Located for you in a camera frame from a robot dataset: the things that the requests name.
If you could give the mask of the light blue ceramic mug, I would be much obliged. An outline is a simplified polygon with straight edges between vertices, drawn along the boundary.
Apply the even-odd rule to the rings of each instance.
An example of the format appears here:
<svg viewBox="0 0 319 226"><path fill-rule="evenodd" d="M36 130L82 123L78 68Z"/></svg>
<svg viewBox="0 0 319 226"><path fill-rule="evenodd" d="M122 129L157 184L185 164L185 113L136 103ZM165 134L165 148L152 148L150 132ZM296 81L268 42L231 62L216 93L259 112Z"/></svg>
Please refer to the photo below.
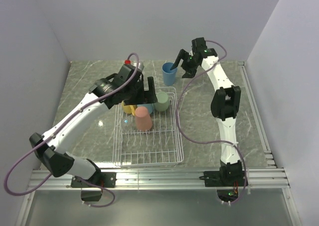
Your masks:
<svg viewBox="0 0 319 226"><path fill-rule="evenodd" d="M154 105L153 104L144 104L143 105L145 108L147 108L149 114L152 114L154 111Z"/></svg>

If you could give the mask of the green plastic tumbler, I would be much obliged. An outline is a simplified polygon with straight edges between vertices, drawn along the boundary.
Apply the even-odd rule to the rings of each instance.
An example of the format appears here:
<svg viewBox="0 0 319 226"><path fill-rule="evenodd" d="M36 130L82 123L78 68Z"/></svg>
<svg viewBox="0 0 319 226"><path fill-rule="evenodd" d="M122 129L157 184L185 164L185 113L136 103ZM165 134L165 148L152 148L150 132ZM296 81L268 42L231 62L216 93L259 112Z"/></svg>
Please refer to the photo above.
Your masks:
<svg viewBox="0 0 319 226"><path fill-rule="evenodd" d="M159 92L156 95L157 102L154 103L154 108L158 112L166 111L169 108L169 98L166 92Z"/></svg>

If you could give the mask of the blue plastic tumbler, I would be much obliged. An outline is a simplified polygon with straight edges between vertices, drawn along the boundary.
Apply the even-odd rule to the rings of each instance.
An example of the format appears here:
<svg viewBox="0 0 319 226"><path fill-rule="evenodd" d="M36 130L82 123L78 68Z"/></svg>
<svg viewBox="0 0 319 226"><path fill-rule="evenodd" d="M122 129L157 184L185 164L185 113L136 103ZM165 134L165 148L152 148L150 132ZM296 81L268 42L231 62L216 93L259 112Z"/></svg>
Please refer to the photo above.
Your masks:
<svg viewBox="0 0 319 226"><path fill-rule="evenodd" d="M162 66L163 83L166 86L172 86L175 83L177 68L171 69L172 62L166 62Z"/></svg>

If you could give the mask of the yellow ceramic mug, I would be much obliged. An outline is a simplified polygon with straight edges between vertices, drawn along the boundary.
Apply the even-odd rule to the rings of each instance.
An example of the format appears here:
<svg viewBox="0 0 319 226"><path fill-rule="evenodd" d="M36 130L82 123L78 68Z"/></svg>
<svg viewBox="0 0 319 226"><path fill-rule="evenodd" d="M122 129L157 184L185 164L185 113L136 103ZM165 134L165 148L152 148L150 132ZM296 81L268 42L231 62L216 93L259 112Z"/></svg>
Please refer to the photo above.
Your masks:
<svg viewBox="0 0 319 226"><path fill-rule="evenodd" d="M124 101L122 101L121 106L122 106L122 109L123 109L124 113L132 114L133 116L135 116L135 111L136 111L137 105L126 105L124 103Z"/></svg>

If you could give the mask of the salmon pink plastic tumbler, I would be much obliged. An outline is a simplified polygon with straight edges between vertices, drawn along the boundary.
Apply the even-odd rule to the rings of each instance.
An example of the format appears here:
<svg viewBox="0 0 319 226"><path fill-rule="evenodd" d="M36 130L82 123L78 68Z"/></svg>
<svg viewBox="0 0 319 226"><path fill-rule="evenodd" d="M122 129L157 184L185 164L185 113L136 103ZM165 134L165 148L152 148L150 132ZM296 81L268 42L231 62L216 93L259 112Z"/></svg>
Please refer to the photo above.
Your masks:
<svg viewBox="0 0 319 226"><path fill-rule="evenodd" d="M136 108L135 123L137 129L140 131L148 131L151 129L153 122L146 107L141 106Z"/></svg>

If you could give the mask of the clear faceted drinking glass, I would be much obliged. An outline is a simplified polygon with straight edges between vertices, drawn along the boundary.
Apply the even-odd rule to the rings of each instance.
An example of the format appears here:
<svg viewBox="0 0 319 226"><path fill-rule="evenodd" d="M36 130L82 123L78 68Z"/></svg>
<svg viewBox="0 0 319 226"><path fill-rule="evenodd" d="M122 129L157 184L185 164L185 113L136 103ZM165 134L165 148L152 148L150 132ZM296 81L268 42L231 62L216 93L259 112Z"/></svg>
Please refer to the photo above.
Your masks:
<svg viewBox="0 0 319 226"><path fill-rule="evenodd" d="M125 117L122 119L121 129L123 134L131 134L134 132L134 124L131 117Z"/></svg>

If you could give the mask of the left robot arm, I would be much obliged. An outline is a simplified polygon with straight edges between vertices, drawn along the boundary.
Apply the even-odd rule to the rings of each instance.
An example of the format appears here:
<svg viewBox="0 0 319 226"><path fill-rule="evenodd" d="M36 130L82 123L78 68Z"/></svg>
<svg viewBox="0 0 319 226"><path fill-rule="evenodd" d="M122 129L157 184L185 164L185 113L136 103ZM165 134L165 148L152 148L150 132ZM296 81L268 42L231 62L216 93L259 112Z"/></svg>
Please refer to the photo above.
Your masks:
<svg viewBox="0 0 319 226"><path fill-rule="evenodd" d="M65 174L81 177L88 187L100 183L99 168L89 160L71 155L69 147L100 115L113 106L141 105L157 101L153 77L144 89L144 64L125 61L118 73L97 80L80 103L56 126L43 134L34 133L29 141L35 155L54 177Z"/></svg>

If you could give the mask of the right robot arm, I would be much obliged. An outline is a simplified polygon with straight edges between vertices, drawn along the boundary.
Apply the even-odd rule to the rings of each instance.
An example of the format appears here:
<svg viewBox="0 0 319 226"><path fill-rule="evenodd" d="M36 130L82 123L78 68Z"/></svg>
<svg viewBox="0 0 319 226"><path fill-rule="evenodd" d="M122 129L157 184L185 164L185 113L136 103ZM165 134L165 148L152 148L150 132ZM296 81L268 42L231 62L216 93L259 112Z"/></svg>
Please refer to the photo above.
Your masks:
<svg viewBox="0 0 319 226"><path fill-rule="evenodd" d="M220 58L213 48L207 47L203 37L191 42L190 52L181 49L172 69L181 66L183 78L196 79L197 68L202 67L208 75L215 91L210 109L217 120L221 144L220 168L215 176L205 173L206 184L213 186L236 186L244 179L243 160L238 152L236 139L236 117L239 112L241 88L234 85L224 72Z"/></svg>

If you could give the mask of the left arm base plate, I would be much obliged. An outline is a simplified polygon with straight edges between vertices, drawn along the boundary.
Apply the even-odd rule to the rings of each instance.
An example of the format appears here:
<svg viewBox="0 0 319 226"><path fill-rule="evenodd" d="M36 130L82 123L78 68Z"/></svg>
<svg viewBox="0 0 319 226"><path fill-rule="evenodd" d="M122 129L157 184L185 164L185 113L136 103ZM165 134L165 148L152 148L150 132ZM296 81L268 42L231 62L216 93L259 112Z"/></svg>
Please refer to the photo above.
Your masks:
<svg viewBox="0 0 319 226"><path fill-rule="evenodd" d="M116 184L116 172L98 172L94 173L87 180L82 180L78 177L74 177L71 181L71 188L88 188L88 187L104 187L114 188Z"/></svg>

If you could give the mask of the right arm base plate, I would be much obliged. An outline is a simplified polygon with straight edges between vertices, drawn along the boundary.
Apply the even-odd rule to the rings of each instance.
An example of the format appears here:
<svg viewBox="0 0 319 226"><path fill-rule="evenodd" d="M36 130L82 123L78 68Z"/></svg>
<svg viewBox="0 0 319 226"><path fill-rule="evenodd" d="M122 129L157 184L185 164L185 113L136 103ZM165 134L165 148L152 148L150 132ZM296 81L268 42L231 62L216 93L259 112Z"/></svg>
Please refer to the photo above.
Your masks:
<svg viewBox="0 0 319 226"><path fill-rule="evenodd" d="M233 187L235 182L238 186L248 186L248 180L245 181L244 171L238 174L221 173L220 171L204 171L203 176L199 177L204 181L205 187Z"/></svg>

